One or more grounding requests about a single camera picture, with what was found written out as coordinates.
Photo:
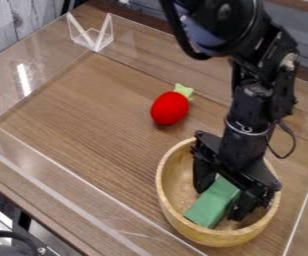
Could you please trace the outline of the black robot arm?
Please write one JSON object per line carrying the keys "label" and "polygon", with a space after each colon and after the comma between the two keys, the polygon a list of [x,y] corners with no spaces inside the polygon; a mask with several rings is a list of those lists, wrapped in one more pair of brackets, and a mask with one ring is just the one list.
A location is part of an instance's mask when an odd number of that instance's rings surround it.
{"label": "black robot arm", "polygon": [[159,0],[178,45],[195,60],[230,60],[231,105],[225,131],[194,134],[193,183],[203,192],[222,176],[239,196],[227,218],[239,221],[269,207],[282,184],[265,165],[270,139],[297,104],[298,44],[262,0]]}

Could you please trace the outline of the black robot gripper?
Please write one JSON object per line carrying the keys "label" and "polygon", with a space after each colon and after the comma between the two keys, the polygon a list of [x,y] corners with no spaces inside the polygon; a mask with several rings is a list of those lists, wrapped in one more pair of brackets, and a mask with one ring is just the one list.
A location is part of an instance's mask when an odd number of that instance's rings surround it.
{"label": "black robot gripper", "polygon": [[222,136],[198,130],[194,133],[193,185],[201,194],[219,174],[238,189],[227,219],[242,221],[257,208],[270,206],[282,184],[269,170],[264,157],[276,124],[249,124],[227,114]]}

